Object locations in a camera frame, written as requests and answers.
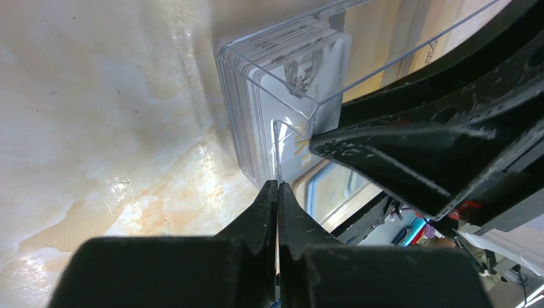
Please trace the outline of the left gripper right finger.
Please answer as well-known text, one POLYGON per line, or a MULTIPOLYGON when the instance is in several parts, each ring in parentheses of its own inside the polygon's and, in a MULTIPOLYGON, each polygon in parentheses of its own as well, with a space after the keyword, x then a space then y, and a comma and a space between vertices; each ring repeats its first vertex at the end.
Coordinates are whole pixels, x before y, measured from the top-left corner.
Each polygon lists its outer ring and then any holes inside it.
POLYGON ((278 187, 282 307, 491 307, 469 258, 451 248, 348 246, 278 187))

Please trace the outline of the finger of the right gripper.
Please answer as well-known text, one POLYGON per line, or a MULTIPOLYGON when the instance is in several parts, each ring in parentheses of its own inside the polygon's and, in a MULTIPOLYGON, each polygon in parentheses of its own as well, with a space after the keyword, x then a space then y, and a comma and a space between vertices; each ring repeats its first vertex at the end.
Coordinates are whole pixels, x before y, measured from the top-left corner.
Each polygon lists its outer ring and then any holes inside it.
POLYGON ((340 141, 461 133, 494 139, 543 119, 543 2, 512 1, 454 50, 347 103, 340 141))
POLYGON ((480 203, 476 223, 542 186, 542 141, 543 78, 484 77, 446 96, 412 84, 358 99, 310 150, 435 219, 480 203))

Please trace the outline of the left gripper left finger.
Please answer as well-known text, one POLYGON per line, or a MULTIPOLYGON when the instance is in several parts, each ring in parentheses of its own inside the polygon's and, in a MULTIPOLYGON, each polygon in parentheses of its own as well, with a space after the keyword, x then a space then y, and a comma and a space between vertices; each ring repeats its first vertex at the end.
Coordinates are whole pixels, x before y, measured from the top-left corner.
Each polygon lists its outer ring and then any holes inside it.
POLYGON ((72 256, 50 307, 269 307, 278 183, 213 236, 95 237, 72 256))

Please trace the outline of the clear plastic card box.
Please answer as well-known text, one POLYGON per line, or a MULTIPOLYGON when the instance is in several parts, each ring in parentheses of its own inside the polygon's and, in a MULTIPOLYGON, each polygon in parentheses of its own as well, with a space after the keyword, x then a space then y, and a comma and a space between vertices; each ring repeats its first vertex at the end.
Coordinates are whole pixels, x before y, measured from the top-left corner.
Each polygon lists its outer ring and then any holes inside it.
POLYGON ((503 1, 334 1, 225 44, 219 79, 242 173, 352 193, 366 180, 309 149, 343 103, 429 65, 503 1))

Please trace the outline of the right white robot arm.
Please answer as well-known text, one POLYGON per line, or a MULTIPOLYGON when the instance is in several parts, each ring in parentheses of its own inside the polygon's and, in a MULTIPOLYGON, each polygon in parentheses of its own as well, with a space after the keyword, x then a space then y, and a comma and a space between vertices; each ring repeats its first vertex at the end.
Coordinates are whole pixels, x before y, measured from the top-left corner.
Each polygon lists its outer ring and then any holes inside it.
POLYGON ((543 2, 511 1, 430 65, 346 103, 310 150, 447 235, 543 274, 543 2))

